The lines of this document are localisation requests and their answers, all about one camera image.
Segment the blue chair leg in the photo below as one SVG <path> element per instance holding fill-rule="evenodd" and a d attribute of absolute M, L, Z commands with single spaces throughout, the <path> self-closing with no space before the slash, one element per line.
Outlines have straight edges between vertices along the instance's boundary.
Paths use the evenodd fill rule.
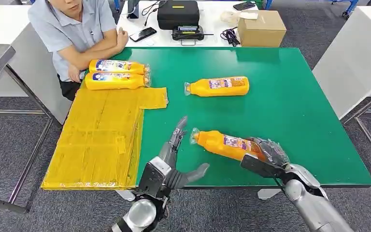
<path fill-rule="evenodd" d="M 272 4 L 272 0 L 267 0 L 267 4 L 265 5 L 265 10 L 269 10 Z"/>
<path fill-rule="evenodd" d="M 353 1 L 351 1 L 351 5 L 348 7 L 348 9 L 346 9 L 346 12 L 348 14 L 350 14 L 354 10 L 354 8 L 356 7 L 356 4 L 357 4 L 358 1 L 359 0 L 353 0 Z"/>
<path fill-rule="evenodd" d="M 119 3 L 119 0 L 114 0 L 114 8 L 117 10 L 117 12 L 120 11 L 120 3 Z"/>

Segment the light blue shirt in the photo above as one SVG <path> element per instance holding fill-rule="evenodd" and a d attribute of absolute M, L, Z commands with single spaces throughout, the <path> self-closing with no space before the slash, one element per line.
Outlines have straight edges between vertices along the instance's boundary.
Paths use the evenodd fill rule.
<path fill-rule="evenodd" d="M 77 51 L 84 52 L 103 39 L 103 32 L 116 28 L 107 0 L 82 0 L 82 5 L 82 22 L 69 18 L 47 0 L 36 0 L 28 11 L 29 21 L 52 53 L 61 81 L 70 81 L 69 62 L 58 51 L 73 44 Z"/>

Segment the bottle label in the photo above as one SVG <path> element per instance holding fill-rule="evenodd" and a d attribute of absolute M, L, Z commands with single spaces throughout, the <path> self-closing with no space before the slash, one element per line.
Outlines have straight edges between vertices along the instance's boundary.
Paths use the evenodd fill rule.
<path fill-rule="evenodd" d="M 210 88 L 227 88 L 235 86 L 244 86 L 245 82 L 241 77 L 217 78 L 208 81 Z"/>
<path fill-rule="evenodd" d="M 251 142 L 242 138 L 224 135 L 224 145 L 251 151 Z"/>
<path fill-rule="evenodd" d="M 130 68 L 131 62 L 129 61 L 100 59 L 96 63 L 97 71 L 130 70 Z"/>
<path fill-rule="evenodd" d="M 113 79 L 130 79 L 130 73 L 101 73 L 93 74 L 94 81 L 112 81 Z"/>

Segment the robotic thumb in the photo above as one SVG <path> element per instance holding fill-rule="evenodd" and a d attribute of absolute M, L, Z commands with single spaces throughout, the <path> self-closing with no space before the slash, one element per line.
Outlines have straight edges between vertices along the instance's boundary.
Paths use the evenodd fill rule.
<path fill-rule="evenodd" d="M 173 169 L 166 179 L 166 185 L 170 189 L 181 189 L 190 182 L 201 179 L 210 165 L 203 163 L 198 169 L 189 173 L 181 173 L 176 169 Z"/>
<path fill-rule="evenodd" d="M 199 180 L 205 176 L 207 169 L 210 167 L 208 163 L 203 163 L 197 170 L 186 173 L 188 182 Z"/>

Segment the green tabletop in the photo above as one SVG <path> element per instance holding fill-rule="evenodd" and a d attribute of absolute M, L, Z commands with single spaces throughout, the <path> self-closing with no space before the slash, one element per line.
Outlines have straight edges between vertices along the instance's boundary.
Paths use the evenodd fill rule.
<path fill-rule="evenodd" d="M 113 59 L 150 64 L 153 87 L 167 87 L 166 109 L 146 110 L 137 184 L 145 164 L 158 155 L 181 117 L 191 131 L 218 130 L 237 137 L 279 142 L 292 163 L 306 167 L 323 186 L 370 186 L 371 176 L 333 112 L 304 57 L 296 48 L 142 47 Z M 247 76 L 245 96 L 202 98 L 184 95 L 184 82 Z M 177 169 L 210 164 L 190 187 L 270 186 L 236 160 L 191 145 L 189 133 L 178 151 Z"/>

